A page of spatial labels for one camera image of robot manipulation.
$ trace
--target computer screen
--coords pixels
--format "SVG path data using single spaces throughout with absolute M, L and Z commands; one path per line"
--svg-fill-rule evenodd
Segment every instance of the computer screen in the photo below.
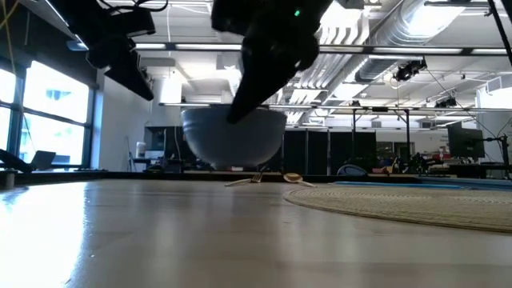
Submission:
M 452 157 L 484 158 L 481 130 L 464 129 L 461 123 L 448 126 L 448 146 Z

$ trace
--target white container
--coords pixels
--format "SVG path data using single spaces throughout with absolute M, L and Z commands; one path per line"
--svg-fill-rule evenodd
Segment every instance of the white container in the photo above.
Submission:
M 229 124 L 229 109 L 225 105 L 182 112 L 192 152 L 216 167 L 254 167 L 271 159 L 281 145 L 286 115 L 256 109 L 237 124 Z
M 146 156 L 146 144 L 144 142 L 137 142 L 137 149 L 135 150 L 136 158 L 144 158 Z

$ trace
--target round rug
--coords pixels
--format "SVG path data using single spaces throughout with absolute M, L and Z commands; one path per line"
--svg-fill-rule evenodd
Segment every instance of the round rug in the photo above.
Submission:
M 344 214 L 512 233 L 512 192 L 336 186 L 292 191 L 285 199 Z

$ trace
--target wooden spoon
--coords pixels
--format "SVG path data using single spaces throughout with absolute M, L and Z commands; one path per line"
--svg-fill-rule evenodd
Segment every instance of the wooden spoon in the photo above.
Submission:
M 287 182 L 290 182 L 290 183 L 297 183 L 299 185 L 303 185 L 303 186 L 307 186 L 307 187 L 313 187 L 315 188 L 316 186 L 311 184 L 311 183 L 308 183 L 308 182 L 304 182 L 302 180 L 302 176 L 299 175 L 299 174 L 296 174 L 296 173 L 286 173 L 283 175 L 284 179 L 287 181 Z

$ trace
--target wooden table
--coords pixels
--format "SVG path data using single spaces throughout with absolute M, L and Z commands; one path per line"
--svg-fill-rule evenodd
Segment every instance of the wooden table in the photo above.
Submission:
M 223 185 L 0 193 L 0 287 L 512 287 L 510 235 L 312 210 L 282 199 L 292 184 Z

